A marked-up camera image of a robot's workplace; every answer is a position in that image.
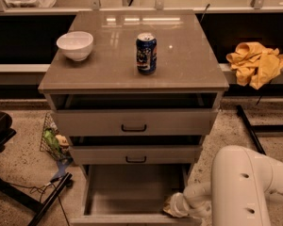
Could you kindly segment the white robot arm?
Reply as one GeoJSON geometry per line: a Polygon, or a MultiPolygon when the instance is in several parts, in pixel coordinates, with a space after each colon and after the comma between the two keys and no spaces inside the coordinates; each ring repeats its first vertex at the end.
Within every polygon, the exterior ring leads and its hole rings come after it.
{"type": "Polygon", "coordinates": [[[175,218],[212,217],[212,226],[271,226],[267,201],[283,202],[283,163],[241,146],[214,157],[210,181],[186,186],[165,201],[175,218]]]}

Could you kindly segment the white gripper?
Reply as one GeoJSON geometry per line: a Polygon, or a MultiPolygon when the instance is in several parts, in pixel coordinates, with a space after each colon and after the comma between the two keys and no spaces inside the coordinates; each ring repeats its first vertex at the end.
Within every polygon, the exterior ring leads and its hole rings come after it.
{"type": "Polygon", "coordinates": [[[186,203],[182,193],[175,193],[168,197],[166,202],[170,205],[166,204],[163,206],[164,213],[176,218],[183,218],[189,214],[189,205],[186,203]]]}

